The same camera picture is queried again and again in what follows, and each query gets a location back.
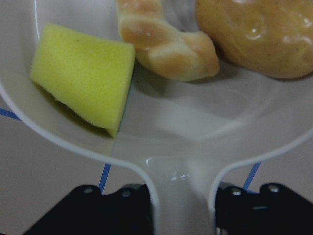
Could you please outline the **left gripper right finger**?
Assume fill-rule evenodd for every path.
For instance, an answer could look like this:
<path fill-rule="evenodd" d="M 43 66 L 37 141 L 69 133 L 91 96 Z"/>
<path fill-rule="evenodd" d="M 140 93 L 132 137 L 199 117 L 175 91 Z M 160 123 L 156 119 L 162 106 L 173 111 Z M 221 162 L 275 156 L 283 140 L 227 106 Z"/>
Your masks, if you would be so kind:
<path fill-rule="evenodd" d="M 226 185 L 217 190 L 215 223 L 221 235 L 311 235 L 313 204 L 282 184 L 258 193 Z"/>

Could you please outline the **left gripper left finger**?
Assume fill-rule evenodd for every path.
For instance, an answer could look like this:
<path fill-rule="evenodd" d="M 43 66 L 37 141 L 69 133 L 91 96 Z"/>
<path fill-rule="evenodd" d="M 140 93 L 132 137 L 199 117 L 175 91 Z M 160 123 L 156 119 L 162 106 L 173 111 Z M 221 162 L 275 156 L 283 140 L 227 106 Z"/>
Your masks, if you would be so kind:
<path fill-rule="evenodd" d="M 94 185 L 74 188 L 26 235 L 152 235 L 154 224 L 146 185 L 128 184 L 102 195 Z"/>

